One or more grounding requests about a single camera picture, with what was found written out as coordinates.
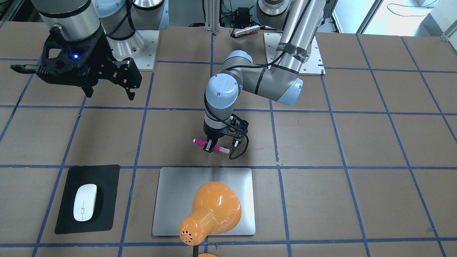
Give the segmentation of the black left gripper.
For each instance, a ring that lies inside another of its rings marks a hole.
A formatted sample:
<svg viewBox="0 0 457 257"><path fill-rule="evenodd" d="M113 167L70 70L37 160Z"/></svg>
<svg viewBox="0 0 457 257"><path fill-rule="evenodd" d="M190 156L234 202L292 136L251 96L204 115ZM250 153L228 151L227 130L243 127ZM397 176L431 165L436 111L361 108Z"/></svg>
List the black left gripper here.
<svg viewBox="0 0 457 257"><path fill-rule="evenodd" d="M247 137L249 123L232 114L227 120L220 122L212 119L208 114L204 115L204 132L207 135L207 141L203 150L212 153L219 138L231 136L232 150L236 150L241 142L246 139L247 146L249 138Z"/></svg>

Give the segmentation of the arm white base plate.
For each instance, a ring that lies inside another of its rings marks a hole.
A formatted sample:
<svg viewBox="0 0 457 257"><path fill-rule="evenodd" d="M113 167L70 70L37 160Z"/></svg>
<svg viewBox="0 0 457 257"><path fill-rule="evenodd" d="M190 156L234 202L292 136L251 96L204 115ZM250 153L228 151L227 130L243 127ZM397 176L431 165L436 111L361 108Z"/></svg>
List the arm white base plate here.
<svg viewBox="0 0 457 257"><path fill-rule="evenodd" d="M159 36L160 31L139 30L125 40L107 39L116 60L121 61L131 57L134 59L138 70L153 71Z"/></svg>
<svg viewBox="0 0 457 257"><path fill-rule="evenodd" d="M275 58L276 47L281 39L282 34L264 33L265 56L267 63L270 63ZM323 65L320 49L317 39L313 38L311 44L311 53L307 57L307 61L302 64L299 75L303 76L320 76L325 75L325 67Z"/></svg>

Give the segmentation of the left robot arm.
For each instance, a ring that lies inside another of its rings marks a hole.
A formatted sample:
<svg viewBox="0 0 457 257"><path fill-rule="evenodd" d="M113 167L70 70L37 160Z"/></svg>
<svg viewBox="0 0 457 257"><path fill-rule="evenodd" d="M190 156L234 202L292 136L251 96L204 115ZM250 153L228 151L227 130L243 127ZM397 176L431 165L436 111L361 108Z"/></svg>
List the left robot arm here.
<svg viewBox="0 0 457 257"><path fill-rule="evenodd" d="M247 52L235 50L223 61L222 68L209 79L204 93L203 150L212 152L224 136L231 136L230 159L245 142L248 122L233 114L242 91L286 105L294 105L301 93L302 65L311 52L312 41L324 17L325 0L257 0L253 14L256 22L281 31L273 46L273 60L256 65Z"/></svg>

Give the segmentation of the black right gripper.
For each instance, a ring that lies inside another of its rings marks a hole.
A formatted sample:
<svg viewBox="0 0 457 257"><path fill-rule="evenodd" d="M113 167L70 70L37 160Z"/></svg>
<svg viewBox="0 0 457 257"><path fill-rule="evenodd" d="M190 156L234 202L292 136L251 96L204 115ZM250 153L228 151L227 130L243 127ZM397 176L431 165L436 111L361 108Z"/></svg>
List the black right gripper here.
<svg viewBox="0 0 457 257"><path fill-rule="evenodd" d="M77 41L65 40L63 27L52 26L39 63L10 68L21 74L36 74L49 84L80 87L87 98L93 96L93 87L102 79L123 87L133 101L135 90L142 82L132 57L115 60L102 26L91 36Z"/></svg>

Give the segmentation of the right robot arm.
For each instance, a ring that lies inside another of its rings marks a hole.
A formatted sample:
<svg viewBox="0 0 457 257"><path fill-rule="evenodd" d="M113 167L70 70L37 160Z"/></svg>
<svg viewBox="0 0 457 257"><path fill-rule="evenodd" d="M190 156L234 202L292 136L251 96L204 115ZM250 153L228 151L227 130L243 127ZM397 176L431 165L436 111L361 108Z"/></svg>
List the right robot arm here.
<svg viewBox="0 0 457 257"><path fill-rule="evenodd" d="M49 84L76 86L90 98L99 80L129 100L153 69L158 34L169 26L168 0L33 0L49 28L36 65L11 65Z"/></svg>

